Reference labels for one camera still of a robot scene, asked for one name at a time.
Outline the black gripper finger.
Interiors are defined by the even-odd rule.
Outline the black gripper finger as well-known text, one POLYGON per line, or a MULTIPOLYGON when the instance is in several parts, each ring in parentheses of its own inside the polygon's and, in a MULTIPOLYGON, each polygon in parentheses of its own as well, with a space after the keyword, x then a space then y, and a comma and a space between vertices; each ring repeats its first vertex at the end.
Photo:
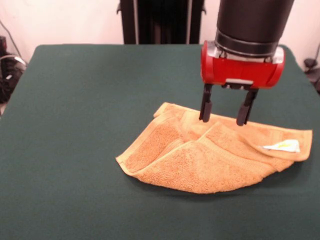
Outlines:
POLYGON ((212 102, 211 102, 211 93, 212 93, 212 84, 205 83, 203 89, 203 96, 199 114, 199 120, 207 123, 210 120, 212 112, 212 102))
POLYGON ((258 95, 258 92, 259 92, 258 89, 251 89, 246 94, 245 100, 240 106, 240 109, 237 115, 236 124, 238 126, 243 126, 247 124, 253 103, 258 95))

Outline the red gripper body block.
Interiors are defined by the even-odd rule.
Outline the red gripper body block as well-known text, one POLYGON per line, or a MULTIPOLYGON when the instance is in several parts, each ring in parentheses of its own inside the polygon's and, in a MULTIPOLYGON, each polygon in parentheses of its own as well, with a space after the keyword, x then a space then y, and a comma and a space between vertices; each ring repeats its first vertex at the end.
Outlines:
POLYGON ((201 77, 205 84, 239 85, 254 89, 274 87, 284 70, 286 54, 277 47, 270 61, 227 53, 214 41, 205 41, 201 48, 201 77))

